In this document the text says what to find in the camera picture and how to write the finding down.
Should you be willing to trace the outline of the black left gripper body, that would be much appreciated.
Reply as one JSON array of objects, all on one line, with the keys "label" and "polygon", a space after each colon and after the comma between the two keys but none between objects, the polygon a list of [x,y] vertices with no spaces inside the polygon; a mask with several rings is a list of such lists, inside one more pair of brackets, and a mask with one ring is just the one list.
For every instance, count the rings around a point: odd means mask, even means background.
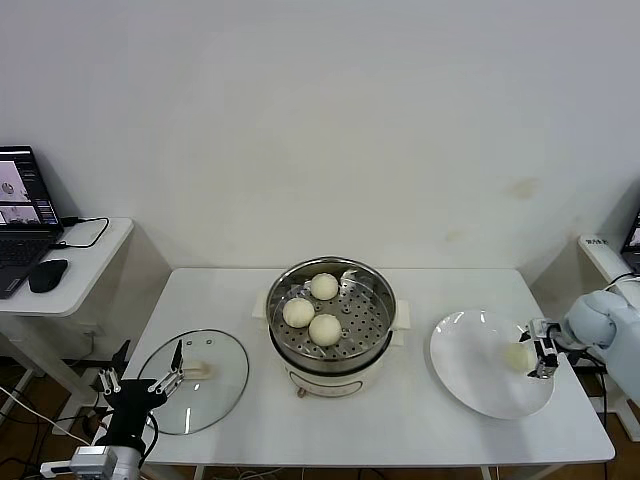
[{"label": "black left gripper body", "polygon": [[120,390],[105,394],[113,410],[102,444],[143,444],[142,435],[148,414],[164,405],[167,394],[154,387],[151,379],[122,380]]}]

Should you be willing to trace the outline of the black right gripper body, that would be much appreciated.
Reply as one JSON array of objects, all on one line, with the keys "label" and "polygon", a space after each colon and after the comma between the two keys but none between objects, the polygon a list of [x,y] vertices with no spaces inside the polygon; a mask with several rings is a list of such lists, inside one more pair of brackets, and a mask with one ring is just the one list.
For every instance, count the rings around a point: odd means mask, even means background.
[{"label": "black right gripper body", "polygon": [[549,336],[536,339],[537,369],[556,369],[558,354],[554,341]]}]

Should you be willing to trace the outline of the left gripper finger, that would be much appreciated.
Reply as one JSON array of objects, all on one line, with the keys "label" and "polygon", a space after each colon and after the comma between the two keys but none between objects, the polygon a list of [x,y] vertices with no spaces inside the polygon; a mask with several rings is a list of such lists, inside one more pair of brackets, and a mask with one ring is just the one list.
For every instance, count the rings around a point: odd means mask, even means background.
[{"label": "left gripper finger", "polygon": [[126,356],[130,343],[130,340],[126,340],[112,356],[108,366],[98,372],[98,377],[102,384],[102,392],[105,396],[125,394],[131,390],[129,381],[122,379],[127,367]]},{"label": "left gripper finger", "polygon": [[183,342],[179,340],[176,344],[168,372],[147,388],[149,393],[172,395],[179,387],[184,379],[182,347]]}]

